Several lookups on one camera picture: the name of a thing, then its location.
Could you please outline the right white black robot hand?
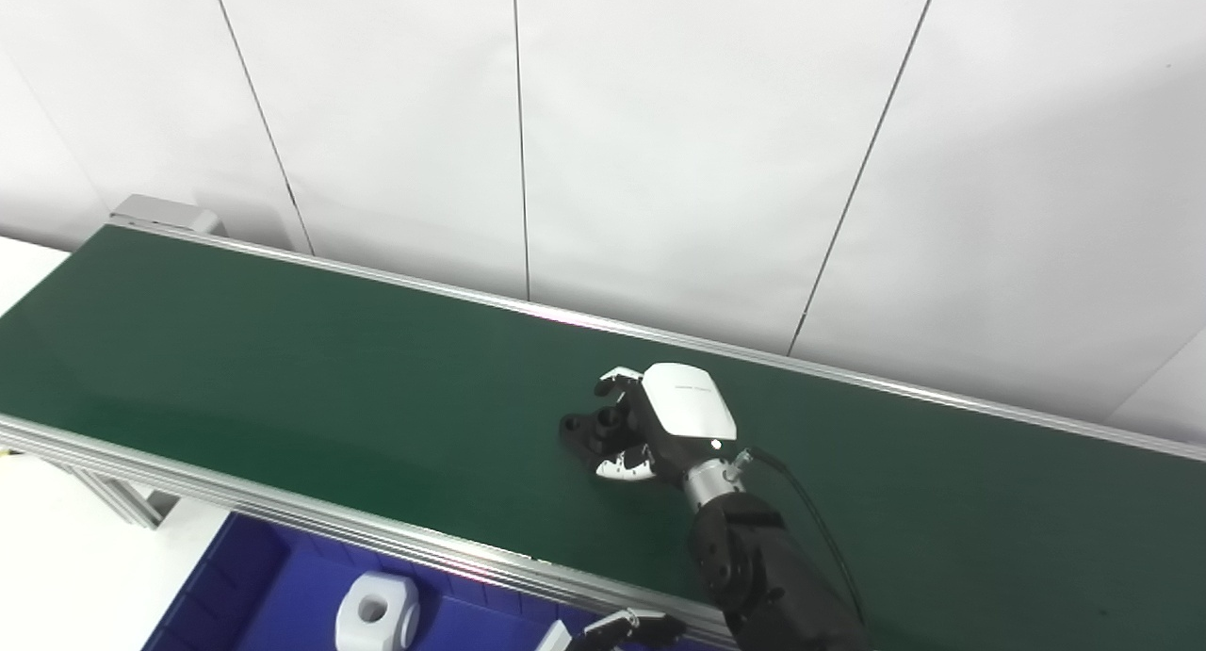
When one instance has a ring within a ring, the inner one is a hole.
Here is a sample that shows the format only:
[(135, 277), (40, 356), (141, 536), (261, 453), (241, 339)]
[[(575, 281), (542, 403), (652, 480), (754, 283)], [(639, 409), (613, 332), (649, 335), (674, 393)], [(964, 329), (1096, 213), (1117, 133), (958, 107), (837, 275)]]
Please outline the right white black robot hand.
[(616, 395), (603, 414), (627, 442), (608, 445), (595, 474), (619, 482), (680, 485), (695, 467), (719, 461), (738, 440), (738, 428), (719, 386), (706, 369), (657, 363), (644, 371), (616, 366), (595, 385), (599, 397)]

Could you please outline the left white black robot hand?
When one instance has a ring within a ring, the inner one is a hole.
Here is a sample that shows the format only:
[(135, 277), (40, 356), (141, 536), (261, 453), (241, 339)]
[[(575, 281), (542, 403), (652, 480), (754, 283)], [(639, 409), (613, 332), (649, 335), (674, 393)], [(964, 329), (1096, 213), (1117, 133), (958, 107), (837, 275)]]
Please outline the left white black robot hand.
[(643, 609), (621, 609), (586, 626), (574, 634), (564, 621), (548, 627), (535, 650), (622, 650), (624, 645), (639, 645), (650, 650), (675, 645), (687, 626), (668, 612)]

